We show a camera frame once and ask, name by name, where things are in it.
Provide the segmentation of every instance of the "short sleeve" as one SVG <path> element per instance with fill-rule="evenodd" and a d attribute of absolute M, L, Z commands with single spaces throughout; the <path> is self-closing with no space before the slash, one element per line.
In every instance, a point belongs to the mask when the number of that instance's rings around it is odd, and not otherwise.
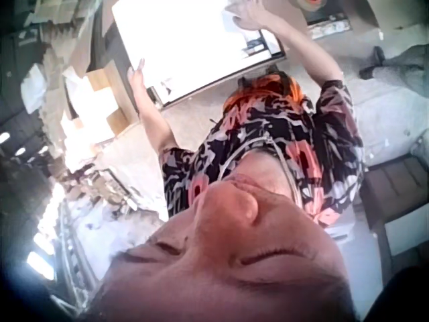
<path fill-rule="evenodd" d="M 322 86 L 313 122 L 325 194 L 322 210 L 341 214 L 353 202 L 365 168 L 352 98 L 342 81 L 332 80 Z"/>
<path fill-rule="evenodd" d="M 180 148 L 169 148 L 160 154 L 169 217 L 188 207 L 186 180 L 193 155 L 194 152 Z"/>

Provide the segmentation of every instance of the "hand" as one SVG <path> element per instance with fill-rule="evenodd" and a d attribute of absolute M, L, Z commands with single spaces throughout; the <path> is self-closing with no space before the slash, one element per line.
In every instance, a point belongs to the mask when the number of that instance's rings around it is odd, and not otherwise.
<path fill-rule="evenodd" d="M 143 77 L 143 67 L 145 66 L 145 60 L 141 59 L 137 70 L 133 70 L 131 66 L 128 69 L 128 81 L 133 89 L 134 94 L 139 93 L 141 91 L 146 92 L 144 77 Z"/>
<path fill-rule="evenodd" d="M 274 16 L 265 8 L 263 0 L 235 0 L 225 10 L 237 15 L 234 23 L 244 30 L 266 29 Z"/>

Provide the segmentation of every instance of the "raised arm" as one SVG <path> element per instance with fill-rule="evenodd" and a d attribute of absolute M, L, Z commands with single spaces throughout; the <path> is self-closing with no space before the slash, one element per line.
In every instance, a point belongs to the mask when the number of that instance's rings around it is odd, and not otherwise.
<path fill-rule="evenodd" d="M 292 27 L 287 21 L 269 12 L 263 0 L 241 0 L 226 8 L 237 15 L 234 22 L 246 30 L 267 29 L 288 48 L 297 53 L 307 73 L 322 86 L 326 81 L 342 80 L 343 72 L 328 54 L 308 36 Z"/>
<path fill-rule="evenodd" d="M 144 60 L 140 62 L 139 68 L 128 71 L 128 80 L 133 89 L 135 102 L 140 113 L 149 142 L 155 152 L 160 155 L 164 150 L 177 147 L 176 138 L 167 121 L 162 117 L 160 111 L 150 99 L 143 82 Z"/>

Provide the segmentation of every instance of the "closed eye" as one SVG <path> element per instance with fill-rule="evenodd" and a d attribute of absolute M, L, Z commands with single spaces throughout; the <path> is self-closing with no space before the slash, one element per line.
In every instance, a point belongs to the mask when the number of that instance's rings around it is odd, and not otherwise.
<path fill-rule="evenodd" d="M 157 242 L 155 246 L 161 248 L 162 251 L 166 252 L 169 255 L 179 256 L 181 254 L 180 250 L 162 241 Z"/>
<path fill-rule="evenodd" d="M 270 251 L 262 252 L 256 256 L 241 258 L 240 264 L 243 266 L 248 266 L 248 265 L 252 265 L 254 263 L 260 262 L 262 260 L 266 260 L 268 258 L 281 256 L 281 255 L 292 255 L 292 256 L 304 257 L 302 253 L 297 252 L 296 250 L 278 249 L 278 250 L 270 250 Z"/>

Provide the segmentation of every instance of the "patterned shirt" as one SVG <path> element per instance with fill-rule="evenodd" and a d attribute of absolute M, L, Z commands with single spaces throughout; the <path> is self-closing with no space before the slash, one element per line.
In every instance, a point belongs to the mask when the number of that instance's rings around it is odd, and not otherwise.
<path fill-rule="evenodd" d="M 352 108 L 340 80 L 322 86 L 315 107 L 282 72 L 254 80 L 227 100 L 222 119 L 196 152 L 171 148 L 160 155 L 169 216 L 258 149 L 276 158 L 280 151 L 304 210 L 322 227 L 334 223 L 363 180 L 363 143 Z"/>

